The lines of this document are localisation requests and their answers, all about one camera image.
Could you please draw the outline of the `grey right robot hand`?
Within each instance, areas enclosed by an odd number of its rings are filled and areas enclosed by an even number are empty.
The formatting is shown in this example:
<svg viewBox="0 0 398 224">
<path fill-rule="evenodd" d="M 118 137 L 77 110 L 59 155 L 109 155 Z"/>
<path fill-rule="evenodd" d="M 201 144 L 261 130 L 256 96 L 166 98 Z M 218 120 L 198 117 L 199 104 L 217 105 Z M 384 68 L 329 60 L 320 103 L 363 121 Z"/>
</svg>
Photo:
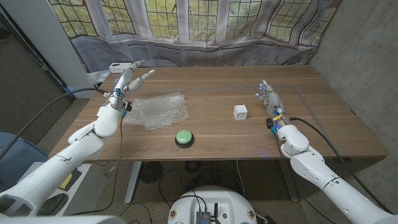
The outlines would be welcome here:
<svg viewBox="0 0 398 224">
<path fill-rule="evenodd" d="M 266 107 L 269 118 L 266 119 L 267 128 L 273 133 L 277 130 L 290 124 L 290 121 L 285 113 L 283 101 L 280 99 L 273 87 L 266 81 L 262 80 L 259 84 L 260 93 L 255 96 L 259 98 Z"/>
</svg>

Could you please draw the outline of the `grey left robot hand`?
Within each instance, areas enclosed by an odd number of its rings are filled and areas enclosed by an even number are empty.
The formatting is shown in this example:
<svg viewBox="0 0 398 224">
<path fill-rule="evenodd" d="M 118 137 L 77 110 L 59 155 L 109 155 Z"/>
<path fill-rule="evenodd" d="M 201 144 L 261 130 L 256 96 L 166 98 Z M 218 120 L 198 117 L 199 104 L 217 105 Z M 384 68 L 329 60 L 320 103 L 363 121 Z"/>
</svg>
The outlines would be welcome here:
<svg viewBox="0 0 398 224">
<path fill-rule="evenodd" d="M 133 79 L 134 72 L 140 67 L 145 61 L 139 60 L 133 63 L 129 63 L 128 66 L 121 72 L 120 76 L 115 80 L 113 87 L 109 93 L 105 93 L 106 103 L 104 106 L 120 111 L 123 107 L 122 104 L 129 98 L 129 95 L 138 90 L 141 85 L 150 78 L 155 70 Z"/>
</svg>

